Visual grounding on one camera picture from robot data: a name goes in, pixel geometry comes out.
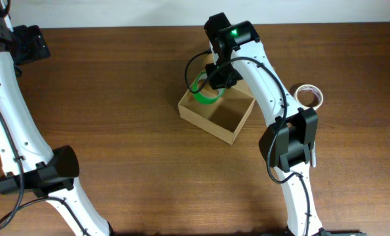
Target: brown table surface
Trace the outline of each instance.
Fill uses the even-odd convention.
[[[390,235],[390,23],[257,26],[284,85],[317,85],[315,206],[329,230]],[[271,231],[286,225],[266,174],[256,104],[230,146],[179,118],[183,71],[202,27],[45,29],[52,57],[19,86],[48,144],[71,145],[97,211],[122,233]],[[201,69],[196,63],[191,76]],[[0,217],[17,196],[0,195]],[[28,193],[24,202],[34,199]],[[72,235],[49,205],[0,235]]]

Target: cardboard box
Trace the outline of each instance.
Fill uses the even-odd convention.
[[[215,96],[209,85],[202,93]],[[192,93],[186,91],[178,104],[180,117],[215,135],[228,144],[233,144],[241,128],[252,111],[256,99],[253,97],[245,81],[226,89],[213,104],[201,104],[194,99]]]

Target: white wall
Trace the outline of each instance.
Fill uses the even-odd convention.
[[[390,0],[12,0],[14,25],[42,28],[199,26],[225,12],[233,24],[389,22]]]

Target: roll of tape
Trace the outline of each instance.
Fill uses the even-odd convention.
[[[319,88],[317,88],[316,86],[314,85],[301,85],[297,88],[297,90],[295,91],[294,93],[294,99],[300,103],[300,105],[302,106],[302,108],[304,109],[308,109],[309,107],[303,105],[299,100],[298,100],[298,93],[299,91],[311,91],[316,97],[317,97],[317,100],[319,101],[319,103],[314,106],[314,110],[317,110],[321,104],[323,104],[323,93],[321,92],[321,90]]]
[[[193,90],[198,90],[198,86],[197,86],[197,83],[199,81],[203,81],[207,78],[208,76],[206,75],[206,72],[205,71],[202,71],[200,72],[200,74],[198,74],[198,76],[196,77],[196,80],[193,84]],[[196,99],[196,101],[202,103],[202,104],[213,104],[214,102],[216,102],[225,92],[225,89],[224,88],[219,88],[218,89],[218,95],[215,96],[215,97],[209,97],[209,96],[205,96],[204,94],[202,94],[201,92],[198,92],[196,94],[193,94],[193,97]]]

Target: green tape roll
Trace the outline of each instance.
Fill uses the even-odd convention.
[[[198,86],[197,86],[197,83],[199,81],[202,81],[202,80],[205,80],[207,78],[206,75],[206,72],[205,71],[201,71],[200,74],[198,74],[198,76],[196,77],[196,80],[193,84],[193,90],[198,90]],[[211,98],[209,96],[205,96],[204,94],[200,92],[198,92],[197,94],[193,94],[193,97],[196,99],[196,101],[202,103],[202,104],[213,104],[214,102],[216,102],[225,92],[225,88],[219,88],[218,89],[218,95]]]

